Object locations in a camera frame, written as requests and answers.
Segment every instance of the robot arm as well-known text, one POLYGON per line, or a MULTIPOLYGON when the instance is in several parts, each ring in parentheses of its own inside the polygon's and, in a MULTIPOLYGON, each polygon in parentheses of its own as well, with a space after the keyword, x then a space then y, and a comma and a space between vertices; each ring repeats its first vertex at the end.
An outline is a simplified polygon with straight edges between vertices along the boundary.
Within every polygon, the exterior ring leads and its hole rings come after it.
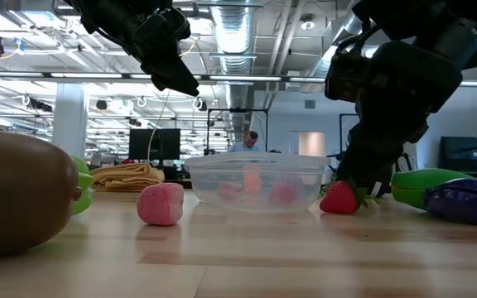
POLYGON ((190 25, 172 0, 66 0, 82 15, 88 33, 98 32, 141 62, 159 89, 199 94, 198 82, 181 61, 177 42, 190 25))
POLYGON ((403 144, 424 135, 426 118, 460 86, 461 71, 477 66, 477 2, 362 0, 353 12, 364 29, 338 45, 325 96, 355 103, 360 117, 337 178, 372 187, 389 183, 403 144), (391 41, 362 57, 378 30, 391 41))

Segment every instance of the wooden table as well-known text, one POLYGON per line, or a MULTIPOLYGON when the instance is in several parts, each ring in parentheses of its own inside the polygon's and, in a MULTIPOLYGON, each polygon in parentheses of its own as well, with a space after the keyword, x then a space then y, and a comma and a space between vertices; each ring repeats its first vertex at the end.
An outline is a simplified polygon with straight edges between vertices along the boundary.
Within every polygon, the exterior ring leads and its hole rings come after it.
POLYGON ((388 201, 355 216, 248 214, 185 198, 143 224, 135 194, 96 194, 48 243, 0 258, 0 297, 477 297, 477 227, 388 201))

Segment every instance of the transparent plastic bowl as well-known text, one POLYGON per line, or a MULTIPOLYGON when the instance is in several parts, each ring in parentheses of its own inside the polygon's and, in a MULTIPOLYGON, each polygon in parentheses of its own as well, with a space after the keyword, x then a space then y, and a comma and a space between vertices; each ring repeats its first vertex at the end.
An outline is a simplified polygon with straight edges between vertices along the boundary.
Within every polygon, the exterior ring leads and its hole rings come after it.
POLYGON ((234 152, 185 161, 203 203, 252 212, 307 210, 317 199, 326 157, 234 152))

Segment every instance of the computer monitor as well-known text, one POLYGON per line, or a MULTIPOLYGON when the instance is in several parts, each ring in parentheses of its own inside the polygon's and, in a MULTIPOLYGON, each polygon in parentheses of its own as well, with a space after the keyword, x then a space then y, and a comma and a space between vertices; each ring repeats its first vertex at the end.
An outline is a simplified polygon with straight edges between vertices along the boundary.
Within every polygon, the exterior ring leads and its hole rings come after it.
MULTIPOLYGON (((153 129, 130 129, 128 159, 146 160, 153 129)), ((158 129, 150 146, 150 160, 180 159, 180 129, 158 129)))

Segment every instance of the folded cloth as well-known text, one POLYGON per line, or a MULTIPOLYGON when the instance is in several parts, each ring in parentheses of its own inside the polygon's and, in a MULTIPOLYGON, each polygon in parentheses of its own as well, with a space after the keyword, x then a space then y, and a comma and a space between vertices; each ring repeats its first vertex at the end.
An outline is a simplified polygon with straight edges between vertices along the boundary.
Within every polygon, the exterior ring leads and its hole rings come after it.
POLYGON ((92 187, 97 191, 140 192, 165 180, 162 171, 152 169, 146 163, 98 168, 90 174, 95 179, 92 187))

